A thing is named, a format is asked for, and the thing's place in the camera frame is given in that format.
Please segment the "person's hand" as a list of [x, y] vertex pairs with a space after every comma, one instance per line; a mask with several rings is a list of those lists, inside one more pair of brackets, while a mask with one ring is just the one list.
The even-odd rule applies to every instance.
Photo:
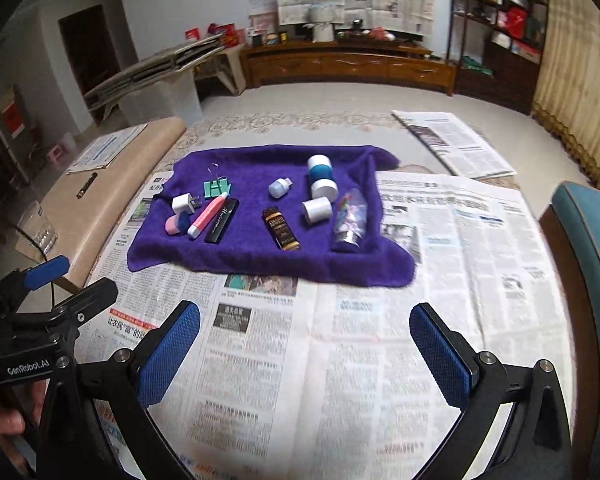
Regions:
[[[29, 393], [29, 398], [32, 402], [30, 416], [35, 426], [38, 426], [41, 421], [46, 389], [46, 380], [32, 382], [32, 384], [28, 386], [27, 393]], [[26, 421], [19, 411], [14, 408], [4, 408], [4, 406], [1, 406], [0, 404], [0, 434], [4, 434], [5, 436], [18, 436], [18, 434], [23, 434], [25, 429]]]

